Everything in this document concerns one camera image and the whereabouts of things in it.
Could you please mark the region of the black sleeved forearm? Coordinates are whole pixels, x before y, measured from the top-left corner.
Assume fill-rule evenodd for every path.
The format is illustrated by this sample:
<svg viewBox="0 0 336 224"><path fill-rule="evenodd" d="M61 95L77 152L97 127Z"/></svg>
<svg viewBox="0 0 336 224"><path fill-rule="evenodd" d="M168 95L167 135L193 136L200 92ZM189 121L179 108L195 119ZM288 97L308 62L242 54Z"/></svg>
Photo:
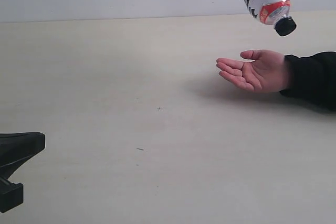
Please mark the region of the black sleeved forearm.
<svg viewBox="0 0 336 224"><path fill-rule="evenodd" d="M310 57L286 55L285 61L291 77L289 86L280 94L335 111L335 52L320 52Z"/></svg>

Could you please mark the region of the person's open hand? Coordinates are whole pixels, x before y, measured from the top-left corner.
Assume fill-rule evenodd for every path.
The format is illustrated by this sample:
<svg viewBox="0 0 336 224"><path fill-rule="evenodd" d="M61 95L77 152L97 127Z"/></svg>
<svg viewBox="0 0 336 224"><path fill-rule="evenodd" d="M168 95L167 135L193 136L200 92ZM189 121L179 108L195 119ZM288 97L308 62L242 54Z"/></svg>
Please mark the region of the person's open hand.
<svg viewBox="0 0 336 224"><path fill-rule="evenodd" d="M219 75L236 87L258 93L272 93L290 86L291 70L285 56L271 50L240 53L243 61L219 58Z"/></svg>

